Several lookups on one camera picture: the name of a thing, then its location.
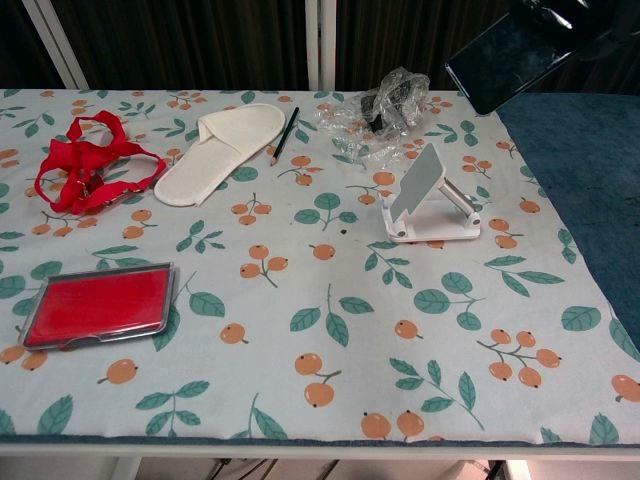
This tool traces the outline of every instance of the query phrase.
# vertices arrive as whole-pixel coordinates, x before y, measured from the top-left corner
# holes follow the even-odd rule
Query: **black phone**
[[[453,56],[445,69],[481,115],[562,65],[571,42],[507,14]]]

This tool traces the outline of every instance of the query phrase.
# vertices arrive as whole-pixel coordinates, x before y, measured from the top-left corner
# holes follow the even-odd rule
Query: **dark curtain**
[[[445,61],[507,11],[506,0],[338,0],[336,89],[372,88],[399,66],[455,89]],[[532,90],[639,94],[640,35],[603,60],[570,60]]]
[[[308,89],[302,1],[52,3],[91,88]]]
[[[20,0],[0,0],[0,88],[63,88]]]

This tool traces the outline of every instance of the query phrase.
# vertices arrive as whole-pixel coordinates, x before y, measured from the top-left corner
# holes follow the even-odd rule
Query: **disposable slipper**
[[[220,183],[282,130],[284,113],[256,103],[198,119],[200,139],[158,180],[158,200],[176,207],[200,205]]]

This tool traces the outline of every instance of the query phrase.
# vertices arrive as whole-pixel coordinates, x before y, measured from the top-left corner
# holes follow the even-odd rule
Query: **phone stand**
[[[400,180],[400,193],[381,199],[382,218],[392,241],[478,238],[480,215],[444,175],[444,165],[429,144]],[[445,198],[427,199],[434,190]]]

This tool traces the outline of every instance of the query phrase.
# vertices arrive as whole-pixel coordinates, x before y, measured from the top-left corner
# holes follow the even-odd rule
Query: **red strap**
[[[78,139],[82,136],[80,120],[104,123],[113,135],[111,143],[102,147],[90,142],[79,142]],[[141,192],[149,188],[167,168],[165,161],[158,155],[147,152],[137,143],[129,142],[120,119],[106,110],[102,110],[93,117],[76,117],[69,127],[67,138],[71,143],[51,140],[49,155],[40,165],[34,184],[38,195],[51,205],[54,212],[71,209],[71,213],[77,215],[86,209],[108,205],[127,192]],[[105,184],[102,177],[96,173],[98,169],[120,157],[136,154],[148,155],[158,161],[153,174],[138,182],[119,181]],[[60,198],[54,202],[42,191],[40,180],[46,172],[57,168],[67,172],[67,182],[60,191]]]

